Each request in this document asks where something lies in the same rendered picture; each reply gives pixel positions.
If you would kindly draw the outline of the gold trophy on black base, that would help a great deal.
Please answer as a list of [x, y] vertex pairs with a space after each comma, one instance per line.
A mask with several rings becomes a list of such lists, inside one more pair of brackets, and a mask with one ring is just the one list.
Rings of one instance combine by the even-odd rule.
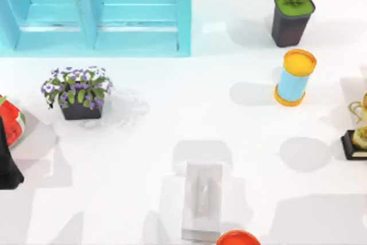
[[348, 109], [357, 118], [356, 123], [364, 122], [364, 125], [347, 130], [341, 137], [345, 158], [349, 161], [367, 161], [367, 92], [361, 101], [351, 102]]

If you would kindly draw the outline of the purple flowers in dark pot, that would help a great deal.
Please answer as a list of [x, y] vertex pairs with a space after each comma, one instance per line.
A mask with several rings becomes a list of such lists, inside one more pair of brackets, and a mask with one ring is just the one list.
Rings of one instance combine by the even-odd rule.
[[56, 103], [60, 106], [66, 120], [100, 119], [112, 88], [106, 69], [93, 65], [53, 70], [41, 93], [50, 108]]

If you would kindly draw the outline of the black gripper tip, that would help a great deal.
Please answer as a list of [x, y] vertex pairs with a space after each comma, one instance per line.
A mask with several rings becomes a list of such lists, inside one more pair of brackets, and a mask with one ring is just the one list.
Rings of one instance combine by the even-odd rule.
[[0, 117], [0, 190], [14, 190], [24, 182], [24, 179], [24, 175], [11, 156], [5, 125]]

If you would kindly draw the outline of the orange red bowl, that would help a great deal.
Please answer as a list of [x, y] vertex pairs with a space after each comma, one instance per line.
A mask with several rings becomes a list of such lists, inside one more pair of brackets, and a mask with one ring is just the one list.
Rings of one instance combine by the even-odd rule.
[[247, 231], [231, 230], [222, 234], [215, 245], [261, 245], [261, 243]]

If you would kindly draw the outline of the blue and yellow can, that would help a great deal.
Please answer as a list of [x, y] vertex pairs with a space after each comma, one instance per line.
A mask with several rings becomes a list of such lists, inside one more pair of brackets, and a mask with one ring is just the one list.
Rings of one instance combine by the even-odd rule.
[[278, 103], [295, 107], [301, 104], [309, 77], [314, 72], [317, 60], [304, 49], [289, 50], [283, 59], [283, 69], [275, 87]]

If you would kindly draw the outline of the light blue rack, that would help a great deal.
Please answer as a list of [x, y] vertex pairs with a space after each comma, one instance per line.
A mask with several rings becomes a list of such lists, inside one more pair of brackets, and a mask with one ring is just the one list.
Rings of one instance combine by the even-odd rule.
[[192, 0], [0, 0], [0, 57], [191, 53]]

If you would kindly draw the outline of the green plant in dark pot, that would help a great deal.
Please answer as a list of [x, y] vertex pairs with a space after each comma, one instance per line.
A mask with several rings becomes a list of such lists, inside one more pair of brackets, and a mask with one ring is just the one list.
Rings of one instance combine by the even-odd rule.
[[274, 0], [271, 36], [280, 48], [299, 44], [307, 23], [315, 12], [312, 0]]

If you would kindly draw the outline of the red and white cup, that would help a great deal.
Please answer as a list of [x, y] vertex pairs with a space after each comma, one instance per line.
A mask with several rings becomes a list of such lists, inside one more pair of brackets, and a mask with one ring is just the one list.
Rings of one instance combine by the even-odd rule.
[[25, 115], [7, 99], [7, 96], [0, 95], [0, 117], [5, 126], [7, 144], [12, 147], [25, 132]]

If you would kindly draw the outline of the white tissue box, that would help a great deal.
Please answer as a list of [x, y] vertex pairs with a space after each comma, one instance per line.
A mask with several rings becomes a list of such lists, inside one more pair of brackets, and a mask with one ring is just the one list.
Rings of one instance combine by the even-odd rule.
[[221, 164], [188, 164], [182, 210], [181, 238], [214, 243], [221, 226]]

